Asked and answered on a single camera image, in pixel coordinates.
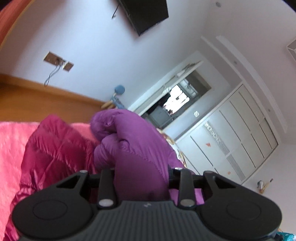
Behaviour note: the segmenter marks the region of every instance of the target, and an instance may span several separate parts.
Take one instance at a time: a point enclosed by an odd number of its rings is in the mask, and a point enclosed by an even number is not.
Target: pink bedspread
[[[9,205],[19,190],[20,166],[25,146],[39,123],[0,122],[0,240],[10,214]],[[71,126],[82,136],[96,142],[89,124],[73,123]]]

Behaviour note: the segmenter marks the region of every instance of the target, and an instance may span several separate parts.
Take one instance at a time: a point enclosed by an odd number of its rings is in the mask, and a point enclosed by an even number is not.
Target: ceiling molding
[[[267,97],[271,107],[273,108],[277,118],[279,119],[279,122],[284,130],[285,133],[287,133],[288,125],[287,121],[281,112],[278,104],[276,103],[275,98],[273,97],[272,93],[270,92],[269,88],[263,81],[263,79],[260,77],[258,72],[255,70],[255,68],[250,64],[250,62],[243,56],[243,54],[224,36],[217,36],[216,39],[224,45],[225,48],[229,50],[233,54],[233,56],[241,62],[241,64],[244,66],[244,68],[250,73],[250,75],[253,77],[253,79],[256,81],[256,83],[259,85],[260,89],[263,91],[264,95]]]
[[[245,87],[248,89],[248,91],[251,93],[251,95],[253,96],[253,98],[255,99],[256,103],[258,104],[258,106],[260,107],[260,109],[262,110],[265,118],[267,119],[267,122],[270,126],[270,128],[272,129],[272,132],[274,133],[274,136],[276,138],[276,140],[278,141],[278,143],[281,143],[281,137],[277,131],[277,129],[275,128],[273,122],[271,121],[271,118],[269,117],[268,112],[265,110],[263,104],[261,103],[260,99],[256,96],[255,92],[253,91],[253,89],[250,87],[250,85],[248,84],[248,82],[246,81],[246,79],[242,76],[242,74],[237,70],[237,68],[233,65],[233,63],[217,48],[215,47],[207,38],[205,38],[204,36],[201,36],[201,39],[209,46],[211,47],[232,69],[233,71],[237,74],[237,76],[241,79],[242,83],[245,85]]]

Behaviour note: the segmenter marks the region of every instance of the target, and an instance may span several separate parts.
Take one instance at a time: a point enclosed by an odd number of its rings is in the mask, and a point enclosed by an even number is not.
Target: television
[[[139,36],[168,18],[166,0],[119,0]]]

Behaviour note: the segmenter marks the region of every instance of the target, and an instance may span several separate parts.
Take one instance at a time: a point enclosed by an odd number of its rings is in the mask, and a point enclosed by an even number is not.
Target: electrical outlet
[[[53,64],[55,66],[58,66],[60,63],[62,63],[62,61],[65,62],[65,60],[62,57],[60,57],[52,52],[48,52],[48,54],[44,58],[44,61],[46,61],[50,64]]]
[[[74,64],[73,63],[71,63],[71,62],[67,62],[64,66],[63,66],[63,70],[65,70],[65,71],[70,71],[70,69],[72,69],[72,67],[74,66]]]

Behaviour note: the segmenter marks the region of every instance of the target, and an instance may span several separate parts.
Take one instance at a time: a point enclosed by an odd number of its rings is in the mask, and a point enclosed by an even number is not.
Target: purple jacket
[[[168,167],[182,167],[176,153],[156,128],[128,110],[105,110],[91,120],[91,130],[101,142],[94,152],[98,172],[115,168],[114,186],[120,200],[176,202],[178,192],[168,189]],[[197,203],[202,204],[200,189]]]

